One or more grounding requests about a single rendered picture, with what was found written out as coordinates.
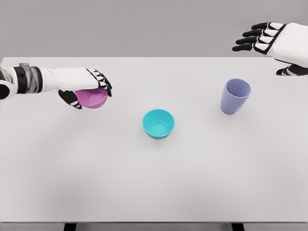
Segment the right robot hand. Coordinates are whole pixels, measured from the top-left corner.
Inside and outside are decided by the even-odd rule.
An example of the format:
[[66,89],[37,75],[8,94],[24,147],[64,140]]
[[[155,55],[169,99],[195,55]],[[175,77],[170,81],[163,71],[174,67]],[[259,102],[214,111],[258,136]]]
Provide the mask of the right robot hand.
[[287,63],[278,76],[308,76],[308,26],[265,22],[251,26],[232,51],[251,51]]

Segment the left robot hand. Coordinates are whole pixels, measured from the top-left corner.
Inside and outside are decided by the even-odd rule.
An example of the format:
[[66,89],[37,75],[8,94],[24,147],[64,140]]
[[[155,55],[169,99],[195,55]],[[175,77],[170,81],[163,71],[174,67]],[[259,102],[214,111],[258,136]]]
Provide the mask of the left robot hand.
[[75,94],[77,90],[105,89],[112,97],[112,85],[107,77],[97,69],[85,67],[61,68],[61,84],[57,87],[58,95],[69,106],[81,110],[82,106]]

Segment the pink bowl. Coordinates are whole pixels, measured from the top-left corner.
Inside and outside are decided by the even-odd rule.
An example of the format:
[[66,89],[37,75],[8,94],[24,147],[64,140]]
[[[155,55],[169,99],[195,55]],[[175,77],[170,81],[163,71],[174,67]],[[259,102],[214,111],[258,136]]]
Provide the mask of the pink bowl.
[[105,89],[75,91],[79,103],[87,108],[99,108],[105,104],[108,94]]

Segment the lavender cup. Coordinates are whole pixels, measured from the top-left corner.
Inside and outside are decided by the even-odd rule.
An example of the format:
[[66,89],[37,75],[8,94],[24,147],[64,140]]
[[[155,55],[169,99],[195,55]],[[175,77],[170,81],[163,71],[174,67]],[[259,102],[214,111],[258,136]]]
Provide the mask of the lavender cup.
[[251,93],[251,86],[244,80],[233,78],[226,82],[220,108],[228,115],[235,114],[246,102]]

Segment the teal bowl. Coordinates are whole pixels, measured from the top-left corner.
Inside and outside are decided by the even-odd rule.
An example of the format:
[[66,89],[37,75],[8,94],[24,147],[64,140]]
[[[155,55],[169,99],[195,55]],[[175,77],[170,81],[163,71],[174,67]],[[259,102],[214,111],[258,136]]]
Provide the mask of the teal bowl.
[[151,138],[163,139],[173,131],[175,119],[169,111],[153,109],[144,115],[142,127]]

